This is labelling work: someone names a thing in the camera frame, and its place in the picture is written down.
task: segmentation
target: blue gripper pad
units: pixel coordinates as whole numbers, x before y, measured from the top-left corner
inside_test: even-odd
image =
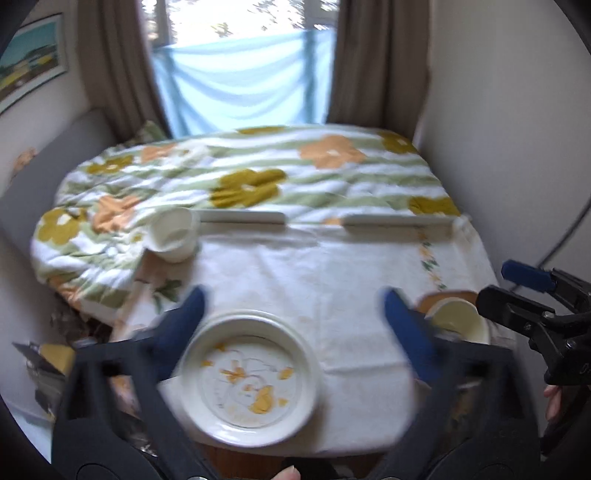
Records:
[[[195,287],[180,307],[168,311],[162,318],[154,331],[152,350],[158,380],[172,375],[205,310],[205,292],[201,287]]]
[[[395,290],[386,292],[384,315],[419,379],[432,384],[441,369],[424,315],[410,310]]]
[[[515,260],[507,260],[503,263],[501,275],[505,280],[542,293],[554,291],[556,288],[556,283],[549,272]]]

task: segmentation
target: picture frame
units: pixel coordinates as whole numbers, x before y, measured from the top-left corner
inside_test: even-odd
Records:
[[[0,115],[67,71],[63,14],[23,25],[0,57]]]

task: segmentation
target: human hand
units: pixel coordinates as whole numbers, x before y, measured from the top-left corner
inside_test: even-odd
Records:
[[[276,474],[272,480],[300,480],[300,473],[297,471],[296,467],[292,465]]]
[[[548,398],[548,406],[546,407],[546,420],[554,420],[560,413],[562,403],[562,388],[558,385],[548,385],[544,389],[544,396]]]

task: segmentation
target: floral tablecloth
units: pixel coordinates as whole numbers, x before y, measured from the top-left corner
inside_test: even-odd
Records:
[[[38,223],[37,277],[113,324],[144,254],[144,226],[185,206],[282,212],[289,223],[356,213],[458,215],[409,140],[343,125],[262,127],[106,151],[66,176]],[[174,300],[175,284],[155,298]]]

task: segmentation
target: brown curtain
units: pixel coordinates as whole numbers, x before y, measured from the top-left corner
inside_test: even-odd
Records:
[[[429,0],[341,0],[327,122],[412,139],[427,91]]]
[[[86,93],[121,141],[146,120],[168,131],[144,28],[140,0],[78,2],[78,56]]]

